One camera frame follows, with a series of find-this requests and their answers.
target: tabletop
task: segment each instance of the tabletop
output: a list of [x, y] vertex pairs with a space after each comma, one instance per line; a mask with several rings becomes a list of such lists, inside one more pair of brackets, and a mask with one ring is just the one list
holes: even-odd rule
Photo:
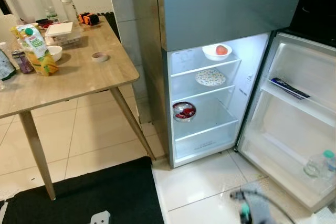
[[[56, 73], [46, 77], [18, 70], [4, 81], [0, 118], [137, 80], [139, 73], [106, 18], [99, 19], [98, 25], [83, 26], [81, 44], [63, 49]], [[99, 51], [105, 52], [109, 59], [93, 62], [92, 54]]]

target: white bowl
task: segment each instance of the white bowl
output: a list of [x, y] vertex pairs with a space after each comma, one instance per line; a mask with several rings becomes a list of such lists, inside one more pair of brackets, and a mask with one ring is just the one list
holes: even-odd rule
[[[227, 54], [218, 55], [216, 53], [216, 48], [218, 46], [226, 47], [227, 48]], [[232, 53], [232, 48], [230, 46], [228, 46], [226, 44], [222, 44], [222, 43], [202, 47], [202, 50], [203, 50], [203, 53], [204, 53], [206, 58], [208, 58], [209, 60], [215, 60], [215, 61], [225, 60]]]
[[54, 61], [58, 61], [62, 57], [62, 47], [48, 46], [48, 49]]

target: black cable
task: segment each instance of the black cable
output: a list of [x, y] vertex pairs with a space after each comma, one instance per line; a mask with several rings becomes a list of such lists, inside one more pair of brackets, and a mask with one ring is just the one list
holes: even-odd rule
[[282, 212], [283, 215], [285, 215], [291, 222], [292, 224], [296, 224], [295, 221], [277, 204], [275, 203], [272, 199], [268, 198], [267, 196], [258, 193], [257, 191], [252, 191], [252, 190], [240, 190], [242, 193], [244, 194], [253, 194], [253, 195], [257, 195], [261, 198], [263, 198], [264, 200], [270, 202], [273, 206], [275, 206], [280, 212]]

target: can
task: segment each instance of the can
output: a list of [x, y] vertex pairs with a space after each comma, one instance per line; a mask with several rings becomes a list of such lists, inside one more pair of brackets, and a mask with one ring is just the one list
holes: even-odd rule
[[12, 57], [15, 62], [19, 65], [22, 73], [30, 73], [33, 71], [33, 67], [30, 64], [29, 60], [26, 57], [25, 52], [23, 50], [15, 50], [12, 52]]

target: table leg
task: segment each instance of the table leg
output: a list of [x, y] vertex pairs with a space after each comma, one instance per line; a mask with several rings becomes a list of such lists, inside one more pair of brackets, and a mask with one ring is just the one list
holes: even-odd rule
[[128, 107], [124, 97], [122, 96], [120, 90], [118, 87], [116, 88], [110, 88], [110, 91], [112, 93], [112, 95], [115, 98], [115, 101], [118, 103], [119, 107], [121, 108], [122, 112], [124, 113], [127, 121], [129, 122], [129, 124], [131, 125], [132, 129], [134, 130], [135, 134], [137, 135], [137, 137], [139, 138], [141, 144], [143, 145], [143, 147], [145, 148], [145, 150], [147, 151], [148, 155], [150, 156], [150, 158], [152, 160], [155, 160], [154, 154], [146, 140], [146, 137], [143, 135], [143, 132], [140, 128], [140, 126], [138, 125], [138, 122], [136, 121], [131, 109]]
[[41, 173], [44, 184], [46, 185], [49, 197], [51, 200], [56, 199], [53, 183], [51, 182], [50, 173], [44, 156], [40, 138], [38, 137], [34, 119], [30, 111], [25, 111], [19, 114], [23, 128], [25, 130], [28, 142], [33, 153], [37, 167]]

